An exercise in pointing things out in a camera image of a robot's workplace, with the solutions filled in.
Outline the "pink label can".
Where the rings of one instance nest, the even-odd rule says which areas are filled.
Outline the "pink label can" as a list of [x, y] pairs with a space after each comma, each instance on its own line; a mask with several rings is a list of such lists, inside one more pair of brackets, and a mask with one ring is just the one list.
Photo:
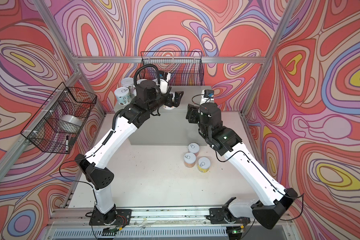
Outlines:
[[132, 93], [135, 89], [135, 83], [133, 78], [124, 78], [121, 80], [121, 86], [128, 88], [130, 92]]

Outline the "teal label can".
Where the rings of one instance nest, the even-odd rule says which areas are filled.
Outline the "teal label can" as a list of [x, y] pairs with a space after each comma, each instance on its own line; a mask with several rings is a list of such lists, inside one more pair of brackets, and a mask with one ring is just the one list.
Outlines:
[[132, 101], [130, 89], [127, 87], [120, 87], [114, 91], [117, 103], [121, 106], [129, 105]]

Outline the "orange label can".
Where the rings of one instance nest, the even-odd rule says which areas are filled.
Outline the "orange label can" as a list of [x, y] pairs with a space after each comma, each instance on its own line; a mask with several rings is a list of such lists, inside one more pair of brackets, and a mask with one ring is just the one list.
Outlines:
[[184, 155], [184, 165], [187, 168], [192, 168], [196, 164], [197, 157], [194, 153], [186, 153]]

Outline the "yellow green label can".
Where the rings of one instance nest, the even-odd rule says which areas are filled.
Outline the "yellow green label can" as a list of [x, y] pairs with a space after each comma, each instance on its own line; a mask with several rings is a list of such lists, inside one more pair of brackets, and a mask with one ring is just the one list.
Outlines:
[[168, 110], [168, 111], [170, 111], [170, 110], [174, 110], [176, 107], [175, 106], [167, 106], [167, 105], [163, 105], [163, 109], [164, 110]]

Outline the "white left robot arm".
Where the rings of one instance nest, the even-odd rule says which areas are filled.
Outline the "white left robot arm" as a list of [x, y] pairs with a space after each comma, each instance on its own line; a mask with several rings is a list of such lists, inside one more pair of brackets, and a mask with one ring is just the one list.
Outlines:
[[95, 207], [103, 217], [116, 217], [116, 205], [110, 187], [115, 175], [107, 168], [112, 156], [132, 133], [154, 116], [154, 111], [158, 111], [162, 106], [178, 107], [183, 95], [183, 91], [175, 92], [174, 95], [168, 92], [145, 103], [140, 103], [135, 97], [131, 104], [117, 111], [110, 130], [101, 141], [86, 154], [75, 157], [74, 162], [94, 189]]

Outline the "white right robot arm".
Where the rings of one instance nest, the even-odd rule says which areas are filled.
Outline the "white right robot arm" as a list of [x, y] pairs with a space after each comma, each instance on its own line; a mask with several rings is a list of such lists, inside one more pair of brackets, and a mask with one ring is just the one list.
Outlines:
[[298, 193], [277, 182], [250, 153], [240, 136], [223, 125], [217, 104], [188, 105], [186, 120], [198, 125], [199, 135], [217, 156], [222, 157], [221, 162], [231, 163], [258, 196], [256, 201], [249, 203], [233, 198], [228, 203], [229, 214], [234, 218], [254, 218], [271, 230], [299, 198]]

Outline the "grey metal cabinet box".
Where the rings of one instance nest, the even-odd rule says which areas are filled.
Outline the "grey metal cabinet box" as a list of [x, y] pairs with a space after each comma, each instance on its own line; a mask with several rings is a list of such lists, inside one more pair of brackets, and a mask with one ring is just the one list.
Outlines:
[[183, 97], [177, 108], [159, 109], [160, 116], [151, 116], [144, 124], [129, 136], [132, 145], [171, 145], [187, 146], [197, 143], [206, 146], [205, 140], [199, 135], [197, 124], [190, 124], [186, 120], [188, 105], [197, 105], [201, 101], [204, 90], [211, 90], [210, 86], [173, 86], [171, 92], [183, 91]]

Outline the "black marker pen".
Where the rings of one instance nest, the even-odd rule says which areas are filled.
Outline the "black marker pen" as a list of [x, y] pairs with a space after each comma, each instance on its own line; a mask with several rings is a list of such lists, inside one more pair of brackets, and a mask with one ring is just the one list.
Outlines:
[[70, 152], [69, 139], [70, 139], [70, 137], [69, 137], [69, 135], [67, 135], [67, 136], [66, 136], [66, 145], [65, 145], [65, 147], [66, 147], [66, 153], [69, 153], [69, 152]]

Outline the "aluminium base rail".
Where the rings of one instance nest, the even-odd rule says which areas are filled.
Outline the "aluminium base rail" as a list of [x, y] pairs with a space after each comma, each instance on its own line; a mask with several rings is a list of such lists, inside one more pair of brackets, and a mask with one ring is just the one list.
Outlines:
[[53, 212], [41, 240], [300, 240], [295, 223], [268, 230], [253, 218], [212, 223], [212, 206], [127, 207], [114, 225], [92, 225], [92, 209]]

